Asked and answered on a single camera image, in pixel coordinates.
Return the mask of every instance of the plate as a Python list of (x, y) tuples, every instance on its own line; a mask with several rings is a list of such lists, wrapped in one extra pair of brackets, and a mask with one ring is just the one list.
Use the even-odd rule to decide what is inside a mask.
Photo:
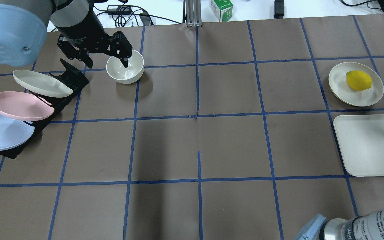
[(338, 116), (334, 129), (350, 174), (384, 176), (384, 114)]
[(32, 136), (34, 129), (22, 121), (0, 114), (0, 151), (20, 146)]
[(53, 114), (54, 108), (33, 94), (0, 92), (0, 114), (21, 121), (43, 120)]
[(48, 97), (67, 97), (73, 93), (59, 80), (48, 75), (29, 70), (15, 70), (13, 77), (20, 86)]
[[(355, 91), (346, 82), (346, 73), (353, 70), (360, 70), (372, 79), (372, 87), (364, 91)], [(383, 96), (383, 83), (371, 68), (357, 62), (342, 62), (337, 64), (328, 77), (331, 91), (343, 102), (357, 107), (367, 107), (377, 103)]]

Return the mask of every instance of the box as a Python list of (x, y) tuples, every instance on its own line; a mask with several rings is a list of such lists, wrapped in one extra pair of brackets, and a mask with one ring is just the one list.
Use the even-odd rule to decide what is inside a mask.
[(232, 17), (233, 4), (230, 0), (210, 0), (210, 9), (220, 22), (227, 22)]

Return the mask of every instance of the plate with lemon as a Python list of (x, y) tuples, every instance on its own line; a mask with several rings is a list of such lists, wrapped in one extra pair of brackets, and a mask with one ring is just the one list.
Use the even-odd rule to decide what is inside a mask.
[(330, 71), (331, 91), (343, 102), (357, 107), (377, 103), (383, 96), (384, 87), (371, 68), (357, 62), (342, 62)]

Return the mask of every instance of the light blue plate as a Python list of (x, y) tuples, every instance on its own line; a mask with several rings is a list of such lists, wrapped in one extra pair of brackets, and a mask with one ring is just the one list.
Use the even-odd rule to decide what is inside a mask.
[(0, 151), (20, 146), (32, 136), (34, 129), (23, 121), (0, 115)]

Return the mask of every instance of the lemon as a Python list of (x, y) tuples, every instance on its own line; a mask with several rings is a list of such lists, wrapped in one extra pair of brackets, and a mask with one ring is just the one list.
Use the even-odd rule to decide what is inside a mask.
[(346, 81), (349, 87), (355, 91), (364, 91), (371, 88), (373, 80), (367, 73), (354, 70), (346, 73)]

